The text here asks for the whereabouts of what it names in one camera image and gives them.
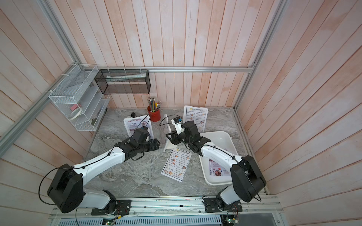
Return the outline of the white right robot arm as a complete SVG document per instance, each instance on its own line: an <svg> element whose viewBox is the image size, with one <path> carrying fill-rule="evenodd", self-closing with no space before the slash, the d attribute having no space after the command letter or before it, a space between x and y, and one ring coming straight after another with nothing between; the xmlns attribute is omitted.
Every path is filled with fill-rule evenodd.
<svg viewBox="0 0 362 226"><path fill-rule="evenodd" d="M256 161L250 155L234 155L218 147L209 138L201 136L194 121L182 122L181 117L172 119L175 130L166 134L169 141L213 160L231 173L232 185L216 197L220 208L240 200L250 202L266 186L266 180Z"/></svg>

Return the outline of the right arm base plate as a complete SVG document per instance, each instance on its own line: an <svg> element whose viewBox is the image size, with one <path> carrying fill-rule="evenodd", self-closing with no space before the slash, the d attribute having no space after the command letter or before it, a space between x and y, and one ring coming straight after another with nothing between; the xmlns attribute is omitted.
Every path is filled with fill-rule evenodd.
<svg viewBox="0 0 362 226"><path fill-rule="evenodd" d="M232 204L225 204L220 198L209 198L208 196L202 197L201 200L206 213L224 212L226 214L239 214L240 212L243 212L240 201L233 202Z"/></svg>

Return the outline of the Dim Sum Inn menu front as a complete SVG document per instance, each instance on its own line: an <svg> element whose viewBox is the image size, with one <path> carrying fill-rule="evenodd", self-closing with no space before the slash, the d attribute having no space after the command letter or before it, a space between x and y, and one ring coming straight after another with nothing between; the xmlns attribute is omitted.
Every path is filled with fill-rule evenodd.
<svg viewBox="0 0 362 226"><path fill-rule="evenodd" d="M173 148L170 149L169 157L161 171L161 175L182 182L185 176L192 153Z"/></svg>

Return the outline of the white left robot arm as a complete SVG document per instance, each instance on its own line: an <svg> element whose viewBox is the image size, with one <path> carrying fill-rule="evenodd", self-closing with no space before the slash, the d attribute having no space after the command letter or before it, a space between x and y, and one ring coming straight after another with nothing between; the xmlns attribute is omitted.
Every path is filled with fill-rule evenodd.
<svg viewBox="0 0 362 226"><path fill-rule="evenodd" d="M109 191L85 190L84 186L96 176L111 167L129 159L135 160L139 154L159 149L158 139L151 139L145 129L137 129L124 141L116 143L109 151L80 164L64 164L57 169L47 195L62 213L77 208L95 208L106 215L113 214L118 206L117 199Z"/></svg>

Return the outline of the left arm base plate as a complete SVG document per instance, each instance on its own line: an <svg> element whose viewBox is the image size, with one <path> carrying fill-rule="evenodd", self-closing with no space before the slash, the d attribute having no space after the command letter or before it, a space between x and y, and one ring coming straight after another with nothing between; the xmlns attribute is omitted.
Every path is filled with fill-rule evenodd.
<svg viewBox="0 0 362 226"><path fill-rule="evenodd" d="M131 200L111 200L105 208L93 208L91 211L92 216L101 215L128 215L131 207Z"/></svg>

